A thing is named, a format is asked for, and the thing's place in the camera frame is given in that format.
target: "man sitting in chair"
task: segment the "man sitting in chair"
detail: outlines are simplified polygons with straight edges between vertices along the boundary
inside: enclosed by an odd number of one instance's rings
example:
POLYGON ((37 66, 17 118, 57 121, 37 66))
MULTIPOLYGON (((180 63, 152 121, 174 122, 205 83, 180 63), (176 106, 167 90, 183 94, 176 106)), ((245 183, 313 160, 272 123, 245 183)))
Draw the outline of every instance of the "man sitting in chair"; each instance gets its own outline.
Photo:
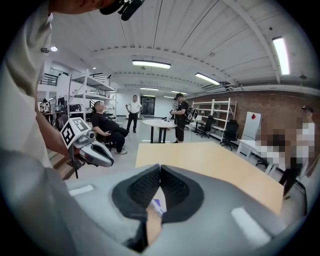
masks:
POLYGON ((127 153, 123 149, 125 137, 128 135, 126 129, 121 128, 116 122, 103 113, 105 105, 102 101, 94 103, 93 114, 91 116, 92 129, 97 133, 96 139, 99 142, 112 142, 115 145, 115 153, 124 155, 127 153))

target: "metal shelving unit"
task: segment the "metal shelving unit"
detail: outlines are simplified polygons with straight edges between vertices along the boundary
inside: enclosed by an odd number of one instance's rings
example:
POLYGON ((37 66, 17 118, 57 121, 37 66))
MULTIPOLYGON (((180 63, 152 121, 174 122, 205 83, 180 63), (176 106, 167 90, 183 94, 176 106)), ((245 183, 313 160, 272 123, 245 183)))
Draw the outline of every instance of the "metal shelving unit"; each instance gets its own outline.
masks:
MULTIPOLYGON (((109 101, 114 101, 115 103, 117 102, 117 90, 112 88, 111 85, 111 80, 108 79, 106 84, 104 81, 101 79, 96 79, 94 78, 93 75, 89 75, 89 70, 86 70, 86 73, 81 73, 77 75, 71 76, 70 83, 69 83, 69 91, 70 91, 70 85, 71 81, 76 82, 78 84, 81 84, 81 87, 77 90, 77 92, 74 95, 67 95, 67 111, 68 111, 68 116, 71 114, 83 114, 83 120, 86 120, 86 114, 90 113, 90 110, 82 110, 82 111, 74 111, 70 112, 69 105, 72 103, 72 100, 74 98, 80 98, 83 99, 82 105, 85 106, 86 102, 85 100, 97 100, 97 101, 103 101, 104 103, 109 102, 109 101), (114 96, 112 98, 108 97, 107 93, 108 92, 114 92, 114 96)), ((117 104, 114 104, 113 110, 115 111, 115 122, 117 121, 117 104)))
POLYGON ((216 120, 216 124, 212 126, 213 131, 209 132, 209 134, 212 135, 213 137, 216 137, 222 142, 223 133, 225 132, 227 127, 227 122, 230 119, 236 118, 237 102, 231 101, 230 98, 228 100, 223 100, 223 101, 215 101, 215 99, 212 99, 212 101, 206 101, 206 102, 193 102, 192 108, 197 108, 198 111, 208 111, 210 112, 210 116, 213 116, 214 113, 217 114, 217 117, 213 118, 216 120), (197 108, 199 106, 204 106, 204 105, 210 105, 211 108, 197 108), (220 117, 220 113, 226 114, 225 118, 220 117), (218 121, 224 122, 224 125, 222 127, 218 126, 218 121), (216 134, 217 131, 222 132, 222 135, 216 134))

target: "man in white shirt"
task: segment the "man in white shirt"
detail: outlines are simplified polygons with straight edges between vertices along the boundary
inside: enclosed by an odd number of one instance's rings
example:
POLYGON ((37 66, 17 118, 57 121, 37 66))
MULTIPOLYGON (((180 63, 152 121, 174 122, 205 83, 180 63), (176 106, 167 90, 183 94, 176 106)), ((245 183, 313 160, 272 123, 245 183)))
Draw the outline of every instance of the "man in white shirt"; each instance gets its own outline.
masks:
POLYGON ((132 102, 125 105, 125 108, 129 113, 129 120, 128 125, 126 126, 126 130, 129 133, 131 122, 133 120, 133 133, 136 133, 138 115, 142 110, 142 105, 140 104, 140 102, 138 102, 137 95, 133 95, 132 102))
POLYGON ((298 176, 302 178, 306 173, 309 159, 313 158, 315 152, 316 127, 312 120, 314 110, 306 105, 303 106, 302 111, 302 129, 297 129, 296 132, 296 147, 291 153, 290 166, 279 181, 284 185, 284 196, 295 184, 296 178, 298 176))
POLYGON ((48 0, 25 21, 0 66, 0 148, 22 152, 47 168, 52 165, 46 148, 69 157, 59 131, 47 122, 37 104, 38 81, 51 48, 52 13, 81 14, 108 8, 114 2, 48 0))

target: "wooden tabletop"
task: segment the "wooden tabletop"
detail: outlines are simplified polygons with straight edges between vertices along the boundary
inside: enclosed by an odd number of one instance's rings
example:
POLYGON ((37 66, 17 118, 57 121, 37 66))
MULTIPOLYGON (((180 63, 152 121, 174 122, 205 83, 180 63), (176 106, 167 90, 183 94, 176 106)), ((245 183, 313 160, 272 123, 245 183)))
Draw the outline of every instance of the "wooden tabletop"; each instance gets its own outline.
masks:
POLYGON ((160 128, 174 128, 176 125, 173 122, 167 122, 159 119, 151 119, 142 121, 147 126, 160 127, 160 128))
POLYGON ((284 187, 214 142, 139 144, 135 167, 153 164, 183 168, 229 182, 280 214, 284 187))

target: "staircase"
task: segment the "staircase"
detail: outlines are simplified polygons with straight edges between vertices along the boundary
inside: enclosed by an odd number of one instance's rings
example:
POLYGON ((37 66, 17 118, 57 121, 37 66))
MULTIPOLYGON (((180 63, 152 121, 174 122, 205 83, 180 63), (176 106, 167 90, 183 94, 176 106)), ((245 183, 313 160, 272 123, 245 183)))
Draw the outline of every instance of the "staircase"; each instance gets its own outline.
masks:
POLYGON ((75 172, 75 169, 67 164, 68 158, 57 152, 47 149, 48 157, 53 168, 60 174, 62 180, 68 180, 75 172))

